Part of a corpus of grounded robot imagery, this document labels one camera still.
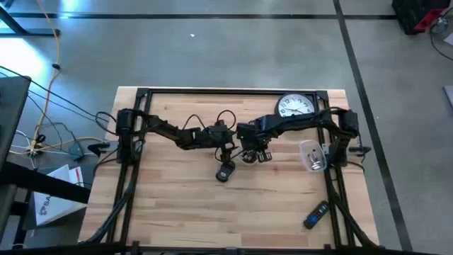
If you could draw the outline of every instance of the desk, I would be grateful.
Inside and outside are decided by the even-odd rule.
[[[196,113],[206,125],[229,109],[238,122],[273,113],[279,96],[153,93],[151,114],[182,127]],[[117,90],[112,114],[132,108],[137,87]],[[331,106],[348,108],[344,90],[328,90]],[[222,116],[227,125],[228,114]],[[200,126],[193,118],[188,128]],[[109,130],[114,124],[109,123]],[[107,135],[109,140],[116,140]],[[333,244],[331,218],[325,215],[313,228],[302,221],[321,200],[327,200],[323,174],[305,171],[299,159],[302,140],[317,140],[316,129],[286,132],[270,143],[273,160],[236,164],[227,183],[214,175],[219,162],[213,149],[183,151],[170,140],[149,133],[140,165],[127,243],[153,247],[243,247],[322,249]],[[79,239],[88,239],[112,209],[120,165],[108,163],[96,173]],[[369,238],[378,243],[365,177],[356,166],[343,168],[350,212]],[[342,217],[341,237],[345,242]],[[122,215],[116,227],[119,239]]]

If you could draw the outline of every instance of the black floor stripe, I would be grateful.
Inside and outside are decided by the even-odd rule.
[[[346,20],[393,21],[396,15],[343,15]]]
[[[45,18],[42,13],[10,13],[13,18]],[[106,14],[49,13],[50,18],[75,19],[321,19],[336,20],[336,14]],[[346,15],[351,20],[395,20],[394,15]]]
[[[341,34],[343,36],[346,51],[348,53],[348,58],[351,65],[352,73],[354,75],[354,80],[357,85],[360,102],[362,103],[363,111],[365,113],[365,119],[367,121],[369,133],[371,135],[374,152],[376,153],[377,162],[381,170],[382,180],[384,182],[387,198],[389,199],[390,210],[394,218],[396,231],[398,232],[398,238],[401,243],[401,248],[404,251],[412,251],[411,240],[409,239],[406,223],[404,222],[403,213],[401,212],[401,208],[398,201],[398,196],[396,195],[394,182],[391,179],[389,165],[387,164],[384,149],[382,148],[382,143],[379,138],[379,133],[377,132],[376,123],[374,121],[373,112],[368,101],[367,92],[365,91],[362,75],[360,74],[357,59],[352,48],[348,28],[346,27],[345,17],[343,16],[343,11],[341,10],[339,0],[333,0],[333,4],[338,14],[338,22],[340,24]]]

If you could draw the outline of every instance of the yellow cable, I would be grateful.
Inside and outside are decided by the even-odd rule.
[[[54,34],[55,42],[57,44],[57,61],[55,63],[59,64],[59,39],[58,39],[57,33],[55,32],[54,26],[52,25],[52,21],[50,21],[49,16],[47,15],[47,12],[45,11],[44,7],[42,7],[41,1],[40,0],[36,0],[36,2],[38,3],[38,6],[40,7],[40,9],[41,9],[42,13],[44,14],[45,18],[47,19],[47,22],[49,23],[49,26],[52,29],[52,32]],[[54,83],[54,81],[57,78],[58,74],[59,74],[59,70],[54,68],[54,72],[52,74],[52,78],[50,78],[49,86],[47,87],[47,96],[46,96],[44,108],[42,110],[43,113],[41,114],[41,117],[40,117],[40,119],[38,121],[37,128],[35,130],[35,135],[33,136],[34,140],[36,140],[36,138],[38,138],[38,133],[39,133],[39,130],[41,128],[42,121],[44,119],[44,114],[46,114],[47,106],[49,105],[50,89],[52,88],[52,84]]]
[[[95,140],[95,141],[99,141],[99,142],[103,142],[104,141],[104,140],[96,138],[96,137],[80,137],[80,138],[77,138],[76,140],[77,141]],[[49,146],[46,146],[46,147],[43,147],[43,148],[39,148],[39,149],[33,149],[33,151],[34,152],[40,152],[42,150],[49,149],[49,148],[52,148],[52,147],[65,145],[65,144],[73,142],[73,141],[74,141],[74,139],[72,139],[70,141],[62,142],[62,143],[59,143],[59,144],[56,144],[56,145],[54,144],[54,145],[49,145]],[[12,153],[12,154],[17,154],[17,155],[24,155],[24,154],[30,154],[31,153],[31,152],[14,152],[14,151],[9,151],[9,152]]]

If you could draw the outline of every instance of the electrical wire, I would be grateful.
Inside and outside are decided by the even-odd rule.
[[[115,121],[115,123],[116,123],[115,117],[113,117],[113,116],[112,116],[111,114],[109,114],[109,113],[106,113],[106,112],[101,111],[101,112],[97,112],[97,113],[96,113],[96,116],[94,117],[94,120],[96,121],[96,124],[98,124],[98,126],[99,126],[101,129],[103,129],[104,131],[106,131],[106,132],[108,132],[108,133],[110,133],[110,134],[112,134],[112,135],[117,135],[115,132],[110,131],[110,130],[107,129],[102,123],[100,123],[100,122],[98,121],[98,120],[100,119],[100,118],[99,118],[99,115],[100,115],[100,114],[103,114],[103,115],[106,115],[106,116],[110,117],[110,118],[111,118],[113,121]]]
[[[36,93],[36,92],[33,92],[33,91],[31,91],[31,90],[29,90],[28,92],[30,92],[30,93],[32,93],[32,94],[35,94],[36,96],[39,96],[39,97],[42,98],[42,99],[46,99],[44,96],[41,96],[40,94],[38,94],[38,93]],[[66,106],[62,106],[62,105],[60,105],[60,104],[58,104],[58,103],[55,103],[55,102],[52,101],[52,100],[49,100],[49,102],[50,102],[50,103],[53,103],[53,104],[55,104],[56,106],[59,106],[59,107],[61,107],[61,108],[63,108],[63,109],[66,109],[66,110],[68,110],[68,111],[71,111],[72,113],[75,113],[75,114],[79,115],[79,116],[82,117],[82,118],[85,118],[85,119],[87,119],[87,120],[90,120],[90,121],[96,123],[95,120],[90,119],[90,118],[88,118],[88,117],[86,117],[85,115],[82,115],[82,114],[80,114],[80,113],[77,113],[75,110],[72,110],[72,109],[70,109],[70,108],[67,108]]]
[[[72,136],[72,139],[74,140],[77,140],[76,136],[74,135],[74,133],[69,130],[69,128],[64,124],[64,123],[61,123],[61,122],[57,122],[57,123],[45,123],[45,124],[41,124],[41,128],[46,128],[48,126],[57,126],[57,125],[62,125],[64,127],[64,129]]]
[[[98,142],[103,142],[102,139],[99,139],[97,137],[79,137],[76,140],[77,141],[95,140],[95,141],[98,141]],[[68,143],[73,142],[73,141],[74,141],[74,139],[66,141],[66,142],[63,142],[61,144],[56,144],[56,145],[55,144],[54,145],[48,145],[48,144],[43,143],[44,145],[46,145],[45,147],[42,147],[42,148],[39,148],[39,149],[33,149],[33,151],[34,152],[41,152],[41,151],[45,151],[46,149],[49,149],[49,148],[58,149],[58,148],[56,148],[56,146],[65,145],[65,144],[68,144]],[[10,153],[17,154],[17,155],[24,155],[24,154],[29,154],[30,152],[12,152],[12,151],[10,151]]]
[[[219,121],[220,119],[220,116],[223,114],[223,113],[231,113],[233,115],[233,118],[234,118],[234,121],[233,121],[233,125],[231,125],[231,127],[228,127],[228,130],[231,130],[232,128],[234,128],[235,124],[236,124],[236,115],[231,111],[231,110],[223,110],[219,113],[219,115],[217,116],[217,121]]]
[[[93,168],[93,177],[96,175],[96,171],[98,170],[98,167],[101,165],[101,164],[105,164],[105,163],[108,163],[108,162],[112,162],[116,159],[109,159],[109,160],[106,160],[108,157],[110,157],[113,153],[115,153],[116,151],[118,151],[118,148],[113,150],[111,153],[109,153],[107,156],[105,156],[103,159],[101,159],[99,161],[99,163],[97,163],[94,168]]]
[[[83,184],[83,185],[90,185],[90,186],[93,186],[92,183],[86,183],[86,182],[83,182],[83,181],[79,181],[79,182],[76,182],[74,183],[74,185],[79,185],[79,184]]]
[[[27,135],[26,135],[24,132],[20,131],[20,130],[16,130],[16,133],[18,133],[18,134],[24,136],[24,138],[27,140],[28,148],[30,148],[30,147],[31,147],[31,142],[30,142],[30,139],[28,139]],[[33,167],[33,169],[36,169],[36,162],[35,162],[35,160],[34,160],[34,158],[33,158],[33,155],[30,154],[29,157],[30,157],[31,166]]]
[[[36,103],[36,101],[35,101],[33,98],[31,98],[31,96],[27,96],[27,97],[28,97],[28,98],[36,105],[36,107],[38,107],[38,109],[40,109],[42,115],[43,115],[43,116],[49,121],[49,123],[54,127],[55,132],[57,132],[57,134],[58,134],[58,138],[59,138],[59,142],[60,142],[59,149],[60,149],[60,150],[63,150],[63,148],[62,148],[63,139],[62,139],[62,136],[60,135],[60,133],[59,133],[57,127],[55,126],[55,124],[49,119],[49,117],[47,117],[47,115],[45,114],[44,110],[41,109],[41,107],[38,105],[38,103]],[[39,135],[39,131],[38,131],[38,130],[40,129],[40,126],[41,126],[41,125],[42,125],[42,121],[40,121],[40,123],[37,124],[36,127],[35,127],[35,137],[34,137],[34,140],[36,140],[36,138],[37,138],[38,135]]]
[[[43,90],[45,90],[45,91],[51,93],[53,96],[56,96],[57,98],[62,99],[63,101],[69,103],[69,104],[72,105],[73,107],[79,109],[80,111],[83,111],[84,113],[88,114],[88,115],[91,116],[91,117],[95,117],[94,114],[89,113],[87,110],[84,110],[83,108],[81,108],[80,106],[76,105],[75,103],[72,103],[71,101],[65,99],[64,97],[58,95],[57,93],[51,92],[50,90],[46,89],[45,87],[39,85],[36,81],[33,81],[32,79],[30,79],[30,77],[23,76],[22,74],[19,74],[18,72],[15,72],[15,71],[13,71],[13,70],[11,70],[11,69],[9,69],[9,68],[6,68],[6,67],[4,67],[4,66],[0,66],[0,68],[5,69],[5,70],[8,71],[8,72],[12,72],[13,74],[18,75],[18,76],[20,76],[20,77],[22,77],[22,78],[24,78],[24,79],[27,79],[28,81],[30,81],[30,82],[33,83],[34,85],[36,85],[36,86],[40,87],[41,89],[43,89]]]
[[[453,7],[451,7],[450,9],[448,9],[448,11],[445,11],[445,13],[444,13],[439,19],[444,18],[451,10],[453,10]],[[430,39],[431,39],[431,45],[432,45],[432,47],[433,47],[434,50],[436,50],[440,55],[442,55],[442,56],[445,57],[446,59],[449,59],[449,60],[453,61],[453,58],[448,57],[447,55],[445,55],[444,53],[442,53],[442,52],[436,47],[436,45],[435,45],[435,43],[434,43],[434,40],[432,39],[432,34],[433,34],[432,29],[433,29],[435,26],[437,26],[437,23],[433,24],[433,25],[431,26],[431,28],[430,28]]]
[[[56,68],[56,67],[54,67],[54,65],[52,65],[54,71],[52,73],[52,77],[50,78],[49,85],[47,86],[48,91],[47,91],[46,101],[45,101],[44,109],[42,111],[40,119],[38,121],[38,128],[35,130],[35,134],[33,136],[33,138],[35,140],[38,138],[39,131],[40,131],[40,124],[42,124],[42,121],[44,120],[45,114],[47,112],[47,107],[49,106],[50,91],[52,89],[52,85],[53,85],[55,79],[57,78],[57,76],[59,74],[59,39],[58,39],[57,33],[55,32],[55,29],[54,29],[54,26],[52,24],[52,21],[50,21],[49,16],[47,15],[47,12],[45,11],[44,7],[41,4],[41,1],[40,0],[36,0],[36,2],[38,3],[38,6],[40,7],[40,9],[41,9],[42,13],[44,14],[45,18],[47,19],[47,22],[49,23],[50,29],[52,30],[52,32],[54,34],[54,38],[55,38],[55,42],[56,42],[56,46],[57,46],[57,59],[55,61],[55,64],[56,64],[56,66],[58,68]]]
[[[348,161],[348,164],[352,164],[354,166],[358,166],[358,167],[360,167],[363,170],[363,172],[365,172],[365,168],[361,164],[358,164],[358,163],[355,163],[355,162],[352,162],[352,161]]]
[[[14,145],[14,144],[12,144],[11,146],[15,147],[15,148],[20,148],[20,149],[29,149],[29,147],[18,146],[18,145]],[[42,150],[41,152],[53,153],[53,154],[71,154],[71,153],[68,153],[68,152],[54,152],[54,151],[50,151],[50,150]],[[84,153],[84,155],[85,156],[96,156],[96,154],[94,154],[93,152]]]
[[[30,80],[28,77],[22,76],[22,75],[20,75],[19,73],[16,73],[16,72],[13,72],[13,73],[16,74],[16,75],[18,75],[18,76],[20,76],[20,77],[23,77],[23,78],[26,78],[26,79]],[[36,82],[34,82],[34,81],[31,81],[31,82],[34,83],[35,85],[38,85],[39,87],[41,87],[41,85],[37,84]],[[42,98],[42,99],[44,99],[44,100],[47,100],[44,96],[41,96],[40,94],[38,94],[38,93],[36,93],[36,92],[34,92],[34,91],[28,90],[28,92],[29,92],[29,93],[32,93],[32,94],[35,94],[36,96],[39,96],[40,98]],[[81,109],[80,107],[78,107],[78,106],[75,105],[74,103],[68,101],[67,99],[62,98],[61,96],[59,96],[59,95],[57,95],[57,94],[55,94],[55,93],[53,93],[53,92],[51,92],[51,94],[53,94],[54,96],[56,96],[56,97],[62,99],[63,101],[66,101],[67,103],[69,103],[69,104],[71,104],[71,105],[73,105],[73,106],[75,106],[75,107]],[[90,120],[90,121],[92,121],[92,122],[95,123],[95,121],[94,121],[93,119],[90,119],[90,118],[86,117],[85,115],[82,115],[82,114],[76,112],[75,110],[72,110],[72,109],[70,109],[70,108],[67,108],[66,106],[62,106],[61,104],[56,103],[56,102],[54,102],[54,101],[52,101],[52,100],[50,100],[50,99],[49,99],[49,102],[50,102],[50,103],[53,103],[53,104],[55,104],[56,106],[59,106],[59,107],[61,107],[61,108],[63,108],[63,109],[66,109],[66,110],[68,110],[68,111],[71,111],[72,113],[75,113],[75,114],[81,116],[82,118],[85,118],[85,119]]]
[[[206,128],[206,127],[205,127],[205,124],[201,121],[200,116],[198,116],[198,115],[196,115],[196,114],[192,114],[192,115],[189,116],[189,118],[185,121],[185,124],[184,124],[182,130],[185,129],[185,127],[186,127],[187,124],[189,123],[189,120],[190,120],[191,118],[193,118],[193,117],[196,117],[196,118],[198,119],[198,121],[200,121],[200,124],[201,124],[201,126],[203,126],[204,129]]]

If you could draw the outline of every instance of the black metal frame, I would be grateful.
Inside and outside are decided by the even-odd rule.
[[[134,102],[134,109],[139,110],[139,107],[142,103],[142,99],[146,97],[145,107],[144,107],[144,112],[149,113],[151,110],[151,99],[153,94],[228,94],[228,95],[233,95],[233,94],[239,94],[239,95],[269,95],[269,96],[283,96],[285,94],[290,94],[290,93],[296,93],[296,94],[304,94],[305,96],[308,96],[310,100],[314,102],[314,108],[315,111],[319,111],[319,104],[322,103],[325,108],[328,107],[328,95],[326,91],[291,91],[291,90],[262,90],[262,89],[178,89],[178,88],[152,88],[152,89],[147,89],[147,88],[138,88],[137,93],[135,96],[135,102]],[[323,144],[325,142],[325,137],[323,134],[323,130],[321,128],[318,129],[318,137],[319,137],[319,142]],[[138,171],[139,171],[139,165],[140,165],[140,160],[137,160],[137,162],[133,165],[133,170],[132,170],[132,178],[131,182],[133,185],[136,185],[137,183],[137,177],[138,177]],[[113,207],[115,207],[118,203],[118,201],[121,199],[122,191],[124,190],[124,182],[126,179],[126,173],[127,173],[128,165],[127,164],[122,164],[121,166],[121,171],[120,171],[120,177],[118,179],[117,183],[117,190],[115,194],[115,200],[113,203]],[[346,206],[347,205],[347,200],[346,200],[346,191],[344,187],[344,182],[343,182],[343,176],[342,176],[342,171],[336,169],[336,175],[337,175],[337,180],[338,180],[338,185],[339,185],[339,193],[340,197],[344,199]],[[331,173],[330,171],[325,171],[325,180],[326,180],[326,188],[327,188],[327,193],[328,193],[328,201],[331,202],[333,201],[333,192],[328,185],[328,183],[331,183],[332,178],[331,178]],[[120,237],[120,243],[126,244],[127,241],[127,233],[129,231],[129,223],[130,223],[130,217],[132,213],[132,204],[134,201],[134,192],[135,188],[132,194],[132,197],[130,201],[126,205],[126,211],[123,217],[123,224],[122,224],[122,229],[121,229],[121,237]],[[340,227],[338,225],[338,216],[336,213],[336,207],[333,203],[330,203],[331,205],[331,222],[332,222],[332,229],[333,229],[333,239],[336,247],[340,247],[341,244],[341,237],[340,237]],[[114,233],[115,233],[115,226],[116,226],[116,220],[110,227],[107,235],[106,242],[114,242]],[[347,238],[348,238],[348,245],[354,246],[354,236],[352,234],[352,231],[349,227],[348,224],[345,224],[346,232],[348,233]]]
[[[2,20],[14,33],[9,29],[0,29],[0,38],[4,37],[23,37],[23,36],[54,36],[52,29],[49,28],[29,28],[25,29],[17,23],[9,13],[0,6],[0,20]]]
[[[144,111],[149,112],[151,109],[151,98],[153,94],[239,94],[239,95],[274,95],[281,96],[287,93],[305,93],[313,96],[315,102],[315,110],[319,111],[319,103],[322,102],[324,108],[329,107],[328,94],[326,91],[292,91],[292,90],[260,90],[260,89],[182,89],[182,88],[139,88],[137,89],[136,99],[134,102],[134,109],[139,109],[142,104],[142,99],[146,97]],[[319,136],[319,142],[324,143],[325,137],[323,130],[318,128],[317,130]],[[331,142],[334,141],[334,137],[330,135]],[[132,166],[132,175],[130,181],[134,185],[137,184],[138,171],[140,167],[140,159],[142,153],[139,154],[139,160]],[[117,184],[117,193],[115,194],[115,203],[121,199],[122,191],[124,188],[124,182],[126,177],[126,172],[128,170],[128,165],[121,166],[120,177]],[[343,173],[341,168],[335,168],[336,178],[338,180],[338,190],[340,199],[344,202],[344,206],[348,207],[345,184],[343,181]],[[329,201],[332,200],[335,195],[335,188],[332,184],[331,172],[325,171],[325,180],[327,187],[327,195]],[[223,248],[223,249],[213,249],[213,248],[193,248],[193,247],[161,247],[161,246],[140,246],[139,242],[132,242],[131,246],[127,245],[127,233],[129,231],[130,217],[132,213],[132,204],[133,204],[134,194],[132,198],[129,199],[126,205],[124,221],[122,224],[122,231],[119,242],[114,242],[113,233],[115,232],[115,224],[109,229],[109,233],[105,243],[93,244],[89,242],[84,242],[77,245],[69,246],[54,246],[46,248],[37,248],[37,249],[16,249],[10,251],[0,251],[2,254],[46,254],[46,255],[72,255],[72,254],[124,254],[130,252],[131,255],[139,255],[143,251],[154,251],[154,252],[176,252],[176,253],[189,253],[189,254],[224,254],[224,255],[268,255],[268,254],[418,254],[415,252],[407,251],[396,251],[396,250],[387,250],[385,248],[370,249],[369,247],[357,247],[354,242],[354,234],[352,233],[351,227],[348,225],[348,222],[345,220],[345,229],[348,238],[348,244],[343,245],[340,239],[340,228],[338,225],[338,216],[336,213],[336,206],[331,204],[331,219],[332,219],[332,229],[333,229],[333,238],[335,249],[331,248],[330,244],[325,244],[323,249],[237,249],[237,248]]]

